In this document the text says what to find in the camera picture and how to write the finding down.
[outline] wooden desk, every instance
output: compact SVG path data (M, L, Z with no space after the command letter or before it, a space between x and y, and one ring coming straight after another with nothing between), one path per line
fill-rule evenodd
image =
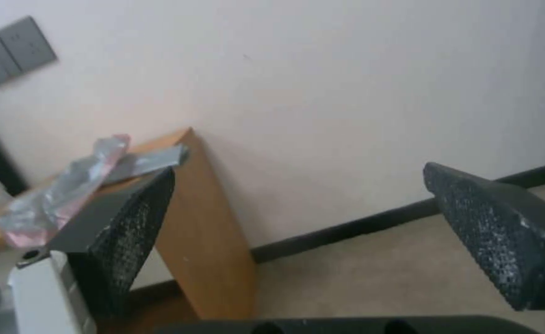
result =
M175 170L175 190L155 248L200 319L245 319L252 315L255 264L247 241L191 128L131 148L147 152L183 143L190 158ZM134 179L105 186L107 193ZM6 247L0 235L0 249Z

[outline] white wall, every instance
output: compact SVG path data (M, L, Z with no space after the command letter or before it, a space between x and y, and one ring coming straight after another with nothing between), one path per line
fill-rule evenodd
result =
M0 0L59 61L0 87L29 182L192 125L251 245L429 197L440 161L545 165L545 1Z

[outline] plastic bag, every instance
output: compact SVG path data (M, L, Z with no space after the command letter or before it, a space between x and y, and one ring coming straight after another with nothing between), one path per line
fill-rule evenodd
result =
M0 229L9 245L45 245L103 184L129 144L128 135L99 139L93 155L73 161L49 186L12 201L0 214Z

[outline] floor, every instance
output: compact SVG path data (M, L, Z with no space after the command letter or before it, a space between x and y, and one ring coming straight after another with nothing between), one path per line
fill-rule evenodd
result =
M532 190L545 199L545 186ZM516 312L440 216L259 266L257 315L494 315L545 332L545 311Z

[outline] black baseboard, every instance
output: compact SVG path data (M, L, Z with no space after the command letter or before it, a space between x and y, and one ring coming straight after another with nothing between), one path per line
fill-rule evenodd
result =
M545 184L545 166L497 180L499 182L522 186L523 188L543 186ZM440 211L434 199L425 199L404 207L398 207L397 209L354 220L353 222L256 247L252 249L252 255L256 263L268 262L276 258L298 254L323 245L357 237L358 235L382 231L438 213ZM135 306L141 306L147 302L155 302L155 300L160 300L160 298L180 293L179 285L177 285L176 281L172 280L133 290L131 292L131 299Z

